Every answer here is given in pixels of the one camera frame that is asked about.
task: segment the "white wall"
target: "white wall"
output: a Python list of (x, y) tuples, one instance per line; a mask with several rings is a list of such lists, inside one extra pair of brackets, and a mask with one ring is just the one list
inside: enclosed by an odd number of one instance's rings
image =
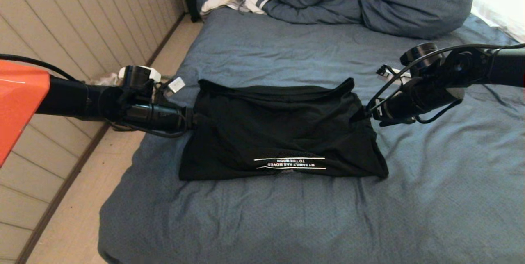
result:
[[(0, 53), (89, 80), (145, 64), (182, 0), (0, 0)], [(0, 169), (0, 263), (17, 259), (101, 123), (35, 115)]]

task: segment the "white pillow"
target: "white pillow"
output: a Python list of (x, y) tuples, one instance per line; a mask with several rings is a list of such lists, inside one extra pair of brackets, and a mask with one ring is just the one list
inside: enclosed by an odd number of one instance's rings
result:
[(525, 0), (474, 0), (470, 12), (525, 43)]

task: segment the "blue bedsheet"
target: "blue bedsheet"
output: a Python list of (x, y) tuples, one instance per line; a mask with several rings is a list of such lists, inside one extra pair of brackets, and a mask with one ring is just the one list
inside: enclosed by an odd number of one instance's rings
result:
[[(354, 77), (366, 103), (384, 84), (375, 70), (399, 66), (422, 42), (219, 9), (182, 63), (187, 85), (173, 101), (192, 106), (199, 79), (334, 88)], [(513, 43), (473, 16), (434, 42)], [(521, 262), (523, 108), (523, 89), (478, 85), (432, 124), (373, 121), (386, 180), (283, 173), (182, 182), (189, 134), (147, 135), (100, 212), (99, 251), (126, 264)]]

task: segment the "wooden floor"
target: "wooden floor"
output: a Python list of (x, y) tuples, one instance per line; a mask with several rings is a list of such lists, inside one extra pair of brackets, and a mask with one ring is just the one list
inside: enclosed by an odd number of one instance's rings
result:
[[(173, 75), (202, 28), (184, 17), (151, 67)], [(30, 264), (102, 264), (98, 255), (99, 210), (131, 165), (142, 132), (110, 129), (69, 189), (34, 248)]]

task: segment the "bed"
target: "bed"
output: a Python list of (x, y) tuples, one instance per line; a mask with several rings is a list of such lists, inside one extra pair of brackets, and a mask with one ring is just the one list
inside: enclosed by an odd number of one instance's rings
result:
[[(199, 79), (225, 86), (317, 85), (344, 79), (366, 103), (384, 84), (375, 70), (427, 39), (355, 24), (291, 24), (219, 8), (210, 13), (172, 96), (192, 107)], [(468, 16), (432, 40), (513, 44)], [(286, 172), (181, 181), (191, 136), (147, 134), (100, 212), (109, 263), (523, 262), (523, 89), (476, 85), (428, 125), (379, 128), (386, 179)]]

